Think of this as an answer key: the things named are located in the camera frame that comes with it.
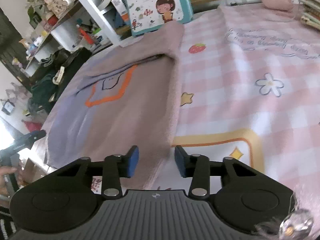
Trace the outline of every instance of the cartoon boy illustration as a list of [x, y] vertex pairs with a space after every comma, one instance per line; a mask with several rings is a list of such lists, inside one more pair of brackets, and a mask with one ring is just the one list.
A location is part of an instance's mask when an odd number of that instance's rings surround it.
[[176, 8], [174, 0], [157, 0], [156, 8], [158, 13], [162, 15], [164, 23], [172, 21], [172, 11]]

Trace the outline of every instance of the children's book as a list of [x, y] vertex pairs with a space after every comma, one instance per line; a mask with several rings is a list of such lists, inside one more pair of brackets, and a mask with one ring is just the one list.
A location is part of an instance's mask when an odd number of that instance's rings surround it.
[[125, 0], [125, 2], [133, 36], [157, 30], [172, 20], [187, 23], [193, 17], [190, 0]]

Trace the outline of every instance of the white flower print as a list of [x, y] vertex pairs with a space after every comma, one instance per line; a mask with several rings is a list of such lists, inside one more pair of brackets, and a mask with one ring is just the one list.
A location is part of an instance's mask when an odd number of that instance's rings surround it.
[[258, 79], [255, 84], [256, 86], [261, 87], [259, 93], [263, 96], [268, 95], [272, 91], [276, 97], [281, 96], [281, 88], [284, 88], [282, 81], [273, 79], [273, 76], [270, 73], [265, 73], [265, 79]]

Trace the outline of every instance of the dark door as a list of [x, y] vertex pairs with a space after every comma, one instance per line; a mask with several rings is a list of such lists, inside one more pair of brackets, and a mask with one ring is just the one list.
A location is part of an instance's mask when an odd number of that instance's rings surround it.
[[26, 89], [30, 90], [30, 80], [20, 71], [17, 65], [12, 65], [14, 57], [16, 57], [24, 66], [28, 64], [28, 61], [26, 60], [26, 49], [19, 43], [21, 39], [20, 33], [14, 28], [12, 23], [0, 9], [0, 61]]

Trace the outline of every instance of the yellow diamond sparkle print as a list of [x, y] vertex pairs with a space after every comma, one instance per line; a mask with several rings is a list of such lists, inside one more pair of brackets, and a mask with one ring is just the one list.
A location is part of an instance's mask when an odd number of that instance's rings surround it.
[[242, 157], [243, 153], [240, 152], [240, 150], [238, 149], [238, 147], [236, 147], [233, 152], [229, 155], [232, 158], [235, 158], [237, 160], [239, 160]]

